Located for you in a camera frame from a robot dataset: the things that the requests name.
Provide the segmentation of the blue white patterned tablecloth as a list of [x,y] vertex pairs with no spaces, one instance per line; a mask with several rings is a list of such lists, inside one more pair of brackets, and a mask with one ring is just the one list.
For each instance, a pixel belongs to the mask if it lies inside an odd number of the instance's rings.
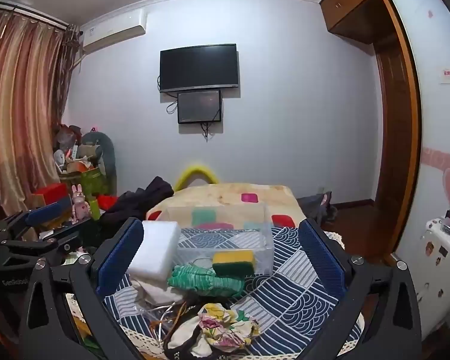
[[[270,275],[245,281],[240,297],[230,307],[259,323],[260,335],[231,359],[294,359],[314,338],[337,304],[318,278],[300,246],[297,229],[273,228],[274,263]],[[124,276],[105,307],[147,359],[164,359],[153,336],[151,318],[136,307],[138,292]]]

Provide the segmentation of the red box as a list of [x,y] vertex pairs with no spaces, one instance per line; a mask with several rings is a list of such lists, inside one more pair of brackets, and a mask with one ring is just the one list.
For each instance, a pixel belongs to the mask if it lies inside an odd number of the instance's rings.
[[47,206],[68,196],[68,189],[64,183],[54,183],[34,191],[30,196],[33,207]]

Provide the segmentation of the white cabinet with stickers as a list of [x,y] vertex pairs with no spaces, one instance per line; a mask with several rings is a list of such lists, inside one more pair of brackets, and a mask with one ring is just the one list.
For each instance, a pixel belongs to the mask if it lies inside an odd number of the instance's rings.
[[443,218],[426,223],[410,272],[414,282],[422,337],[450,326],[450,226]]

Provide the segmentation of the clear plastic box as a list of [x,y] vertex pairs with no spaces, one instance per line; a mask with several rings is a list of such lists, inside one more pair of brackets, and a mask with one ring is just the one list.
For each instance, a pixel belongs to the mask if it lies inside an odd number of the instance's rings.
[[211,268],[217,252],[251,250],[254,272],[272,273],[272,217],[263,203],[169,207],[159,219],[176,222],[180,228],[173,264]]

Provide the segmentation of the pink rabbit plush toy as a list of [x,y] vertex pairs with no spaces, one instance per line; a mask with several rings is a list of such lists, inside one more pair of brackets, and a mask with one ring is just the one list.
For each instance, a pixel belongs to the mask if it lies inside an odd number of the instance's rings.
[[82,185],[72,186],[72,223],[76,224],[91,217],[90,206],[82,190]]

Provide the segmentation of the white towel cloth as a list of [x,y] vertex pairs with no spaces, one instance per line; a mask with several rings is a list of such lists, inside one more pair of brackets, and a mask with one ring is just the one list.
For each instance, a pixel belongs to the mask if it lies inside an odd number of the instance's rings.
[[184,295],[178,289],[160,283],[144,282],[132,278],[132,287],[137,291],[136,300],[153,306],[165,306],[173,302],[182,302]]

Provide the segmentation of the white sponge block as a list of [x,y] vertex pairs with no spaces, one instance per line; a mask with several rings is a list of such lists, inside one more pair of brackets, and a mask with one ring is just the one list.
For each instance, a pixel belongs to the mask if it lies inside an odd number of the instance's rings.
[[140,281],[165,282],[172,269],[181,229],[177,222],[142,222],[144,237],[127,273]]

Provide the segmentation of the black wall television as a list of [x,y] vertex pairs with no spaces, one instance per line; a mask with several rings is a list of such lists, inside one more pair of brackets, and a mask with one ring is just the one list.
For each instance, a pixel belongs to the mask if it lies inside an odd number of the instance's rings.
[[161,93],[238,88],[236,44],[189,46],[160,52]]

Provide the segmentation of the yellow green scrub sponge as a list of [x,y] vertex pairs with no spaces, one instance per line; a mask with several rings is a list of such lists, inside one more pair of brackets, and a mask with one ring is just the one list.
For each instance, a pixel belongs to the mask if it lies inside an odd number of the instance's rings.
[[255,273],[255,256],[252,250],[217,252],[212,259],[212,268],[222,277],[242,278]]

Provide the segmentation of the green box of clutter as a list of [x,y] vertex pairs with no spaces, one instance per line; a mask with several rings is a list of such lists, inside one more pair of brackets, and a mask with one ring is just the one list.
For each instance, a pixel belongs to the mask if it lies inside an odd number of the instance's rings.
[[66,185],[69,194],[72,194],[73,185],[81,185],[82,192],[87,197],[108,194],[111,191],[102,155],[85,156],[74,161],[66,158],[63,165],[57,165],[57,171],[60,182]]

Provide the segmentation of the white air conditioner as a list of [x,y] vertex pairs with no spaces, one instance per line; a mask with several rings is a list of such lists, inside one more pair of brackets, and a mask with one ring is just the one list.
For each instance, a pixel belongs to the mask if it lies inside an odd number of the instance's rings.
[[83,31],[83,52],[91,54],[121,41],[146,33],[147,14],[143,8],[111,17]]

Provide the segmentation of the green knitted glove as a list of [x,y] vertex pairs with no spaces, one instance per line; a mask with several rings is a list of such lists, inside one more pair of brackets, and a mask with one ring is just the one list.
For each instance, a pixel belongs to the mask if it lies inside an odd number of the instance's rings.
[[217,276],[213,269],[187,264],[175,266],[167,284],[203,297],[235,297],[242,293],[245,281]]

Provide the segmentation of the floral patterned cloth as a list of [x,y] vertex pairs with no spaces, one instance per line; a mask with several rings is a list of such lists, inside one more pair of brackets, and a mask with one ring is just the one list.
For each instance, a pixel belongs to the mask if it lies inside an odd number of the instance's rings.
[[207,303],[197,316],[199,337],[211,348],[224,353],[243,350],[260,335],[258,322],[243,310],[229,310],[219,303]]

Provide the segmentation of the beige blanket coloured squares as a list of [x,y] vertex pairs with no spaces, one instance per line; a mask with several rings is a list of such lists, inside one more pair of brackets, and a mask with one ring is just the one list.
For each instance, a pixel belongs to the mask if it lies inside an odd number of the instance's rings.
[[292,228],[305,219],[305,214],[289,187],[249,183],[204,184],[187,187],[174,192],[172,197],[155,205],[146,213],[145,218],[159,219],[161,213],[169,207],[233,206],[241,203],[246,206],[265,203],[271,215],[290,218],[287,222],[279,221],[278,224],[288,224]]

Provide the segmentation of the yellow fuzzy arch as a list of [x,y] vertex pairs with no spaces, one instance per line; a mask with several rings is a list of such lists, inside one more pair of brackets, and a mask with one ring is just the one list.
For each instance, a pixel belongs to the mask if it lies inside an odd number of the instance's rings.
[[216,185],[219,179],[216,174],[207,166],[194,164],[187,167],[178,177],[173,187],[174,191],[187,189],[194,180],[203,180],[207,184]]

